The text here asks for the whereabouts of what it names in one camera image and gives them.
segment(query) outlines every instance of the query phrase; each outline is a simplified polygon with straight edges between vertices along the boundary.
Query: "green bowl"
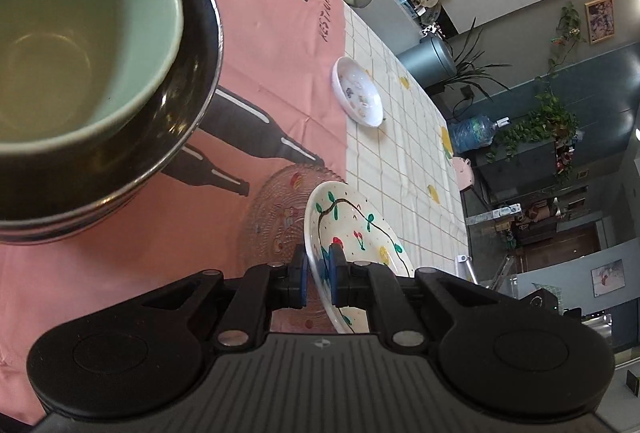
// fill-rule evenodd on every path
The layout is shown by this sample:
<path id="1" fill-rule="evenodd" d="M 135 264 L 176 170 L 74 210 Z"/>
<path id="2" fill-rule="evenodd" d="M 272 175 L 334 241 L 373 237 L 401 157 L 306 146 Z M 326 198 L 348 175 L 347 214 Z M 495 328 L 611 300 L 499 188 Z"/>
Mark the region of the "green bowl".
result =
<path id="1" fill-rule="evenodd" d="M 181 0 L 0 0 L 0 159 L 115 134 L 178 52 Z"/>

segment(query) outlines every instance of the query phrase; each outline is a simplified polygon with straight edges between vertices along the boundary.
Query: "gray cylindrical trash bin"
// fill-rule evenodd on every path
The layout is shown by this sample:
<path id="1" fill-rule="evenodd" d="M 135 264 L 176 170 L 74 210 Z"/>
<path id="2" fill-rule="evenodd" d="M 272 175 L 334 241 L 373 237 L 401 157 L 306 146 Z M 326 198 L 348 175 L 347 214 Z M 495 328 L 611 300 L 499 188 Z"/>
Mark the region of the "gray cylindrical trash bin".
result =
<path id="1" fill-rule="evenodd" d="M 398 59 L 423 89 L 456 75 L 453 56 L 436 35 L 423 38 L 418 45 L 402 52 Z"/>

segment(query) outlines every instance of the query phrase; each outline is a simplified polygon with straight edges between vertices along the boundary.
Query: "white bowl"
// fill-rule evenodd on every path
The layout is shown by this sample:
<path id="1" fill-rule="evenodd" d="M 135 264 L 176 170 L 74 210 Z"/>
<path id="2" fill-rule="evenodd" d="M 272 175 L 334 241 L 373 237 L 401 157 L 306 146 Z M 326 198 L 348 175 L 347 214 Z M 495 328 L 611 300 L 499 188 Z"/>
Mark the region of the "white bowl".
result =
<path id="1" fill-rule="evenodd" d="M 385 112 L 380 93 L 367 71 L 350 57 L 335 62 L 331 84 L 340 106 L 356 121 L 376 128 L 382 124 Z"/>
<path id="2" fill-rule="evenodd" d="M 89 146 L 149 100 L 182 0 L 0 0 L 0 158 Z"/>
<path id="3" fill-rule="evenodd" d="M 309 267 L 329 319 L 342 334 L 368 331 L 362 309 L 332 304 L 326 261 L 329 246 L 339 241 L 347 261 L 388 265 L 395 275 L 414 277 L 415 268 L 391 226 L 353 187 L 328 181 L 314 189 L 305 208 L 305 249 Z"/>

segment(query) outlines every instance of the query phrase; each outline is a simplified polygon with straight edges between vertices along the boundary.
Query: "metal screw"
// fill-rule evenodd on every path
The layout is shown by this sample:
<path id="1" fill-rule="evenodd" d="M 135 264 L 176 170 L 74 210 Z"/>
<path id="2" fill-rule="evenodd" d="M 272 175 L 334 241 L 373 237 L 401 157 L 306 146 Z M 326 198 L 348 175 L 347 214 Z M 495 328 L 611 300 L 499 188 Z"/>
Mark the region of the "metal screw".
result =
<path id="1" fill-rule="evenodd" d="M 401 347 L 419 347 L 424 342 L 424 336 L 415 330 L 402 330 L 392 337 L 396 345 Z"/>
<path id="2" fill-rule="evenodd" d="M 241 347 L 248 340 L 248 334 L 241 330 L 225 330 L 218 334 L 218 342 L 225 347 Z"/>

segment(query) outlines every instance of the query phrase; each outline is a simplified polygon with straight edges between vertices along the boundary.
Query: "dark bowl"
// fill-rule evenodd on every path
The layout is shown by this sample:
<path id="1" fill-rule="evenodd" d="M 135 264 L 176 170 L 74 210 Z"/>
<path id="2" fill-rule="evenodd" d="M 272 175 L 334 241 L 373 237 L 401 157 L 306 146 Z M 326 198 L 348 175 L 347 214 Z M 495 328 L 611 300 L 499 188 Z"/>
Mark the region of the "dark bowl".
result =
<path id="1" fill-rule="evenodd" d="M 47 241 L 91 225 L 180 151 L 209 106 L 222 66 L 215 0 L 182 5 L 184 29 L 174 64 L 122 130 L 63 161 L 0 164 L 0 241 Z"/>

